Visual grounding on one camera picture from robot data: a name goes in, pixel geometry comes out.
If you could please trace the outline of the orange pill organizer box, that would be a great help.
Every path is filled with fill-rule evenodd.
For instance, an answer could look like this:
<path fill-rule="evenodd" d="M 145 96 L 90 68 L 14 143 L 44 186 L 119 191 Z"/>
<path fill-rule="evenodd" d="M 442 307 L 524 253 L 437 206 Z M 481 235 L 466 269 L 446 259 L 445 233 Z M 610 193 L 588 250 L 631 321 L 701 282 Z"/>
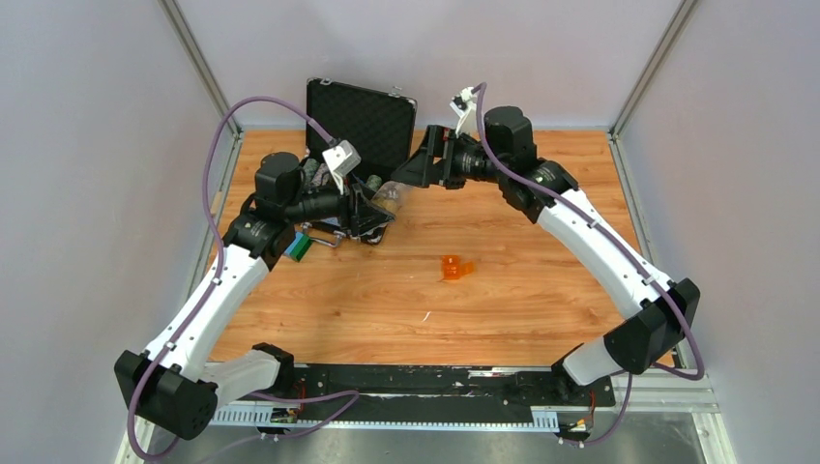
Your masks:
<path fill-rule="evenodd" d="M 459 280 L 476 271 L 473 261 L 463 261 L 458 255 L 443 255 L 441 257 L 441 272 L 444 281 Z"/>

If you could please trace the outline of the clear pill bottle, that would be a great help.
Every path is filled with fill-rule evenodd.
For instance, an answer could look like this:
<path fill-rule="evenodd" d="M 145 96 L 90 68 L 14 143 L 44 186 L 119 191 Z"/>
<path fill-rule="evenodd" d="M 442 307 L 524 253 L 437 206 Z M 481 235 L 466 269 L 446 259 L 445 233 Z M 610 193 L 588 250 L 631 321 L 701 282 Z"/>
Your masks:
<path fill-rule="evenodd" d="M 375 192 L 371 203 L 395 216 L 407 202 L 413 189 L 407 184 L 389 181 Z"/>

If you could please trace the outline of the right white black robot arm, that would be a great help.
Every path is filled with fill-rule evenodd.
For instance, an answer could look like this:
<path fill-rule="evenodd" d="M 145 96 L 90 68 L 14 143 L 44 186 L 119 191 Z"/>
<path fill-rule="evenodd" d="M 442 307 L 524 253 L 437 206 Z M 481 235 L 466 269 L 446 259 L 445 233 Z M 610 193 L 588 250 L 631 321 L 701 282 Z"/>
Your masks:
<path fill-rule="evenodd" d="M 643 258 L 560 163 L 539 157 L 531 121 L 520 108 L 492 108 L 483 126 L 480 138 L 428 126 L 422 145 L 393 180 L 416 188 L 461 189 L 469 180 L 497 185 L 510 206 L 555 237 L 604 288 L 624 320 L 553 364 L 558 399 L 573 404 L 602 377 L 644 373 L 685 339 L 700 289 Z"/>

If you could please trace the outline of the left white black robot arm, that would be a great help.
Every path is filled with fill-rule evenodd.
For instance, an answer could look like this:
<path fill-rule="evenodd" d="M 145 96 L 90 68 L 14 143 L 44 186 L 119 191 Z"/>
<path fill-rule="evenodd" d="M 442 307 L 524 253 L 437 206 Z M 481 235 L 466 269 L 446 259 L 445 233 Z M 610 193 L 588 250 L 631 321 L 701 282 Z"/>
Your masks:
<path fill-rule="evenodd" d="M 293 356 L 257 343 L 229 362 L 209 365 L 212 350 L 251 291 L 296 240 L 296 227 L 335 218 L 353 237 L 394 220 L 372 192 L 348 175 L 360 164 L 342 142 L 321 159 L 287 152 L 263 158 L 254 190 L 220 237 L 215 261 L 168 326 L 139 354 L 124 351 L 115 376 L 131 418 L 191 440 L 222 406 L 253 392 L 273 399 L 296 387 Z"/>

